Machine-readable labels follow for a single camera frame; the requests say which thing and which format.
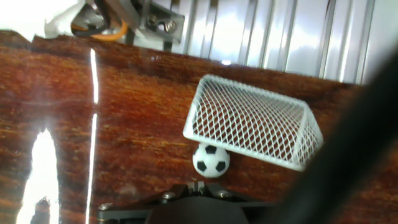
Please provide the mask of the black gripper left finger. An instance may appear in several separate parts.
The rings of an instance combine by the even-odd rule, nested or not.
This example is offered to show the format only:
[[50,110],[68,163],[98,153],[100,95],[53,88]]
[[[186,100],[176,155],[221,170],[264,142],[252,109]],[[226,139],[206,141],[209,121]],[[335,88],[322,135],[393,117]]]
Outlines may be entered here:
[[152,209],[159,205],[194,196],[198,192],[198,182],[175,184],[170,189],[157,193],[144,200],[117,207],[111,203],[98,207],[98,218],[146,218]]

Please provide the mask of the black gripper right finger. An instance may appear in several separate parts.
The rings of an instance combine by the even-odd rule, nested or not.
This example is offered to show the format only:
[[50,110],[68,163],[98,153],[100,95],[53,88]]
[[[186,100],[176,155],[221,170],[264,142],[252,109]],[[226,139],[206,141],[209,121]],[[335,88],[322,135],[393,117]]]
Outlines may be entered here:
[[216,183],[198,183],[200,196],[209,197],[225,202],[231,202],[241,207],[245,212],[267,211],[275,206],[273,202],[265,202],[248,195],[227,189]]

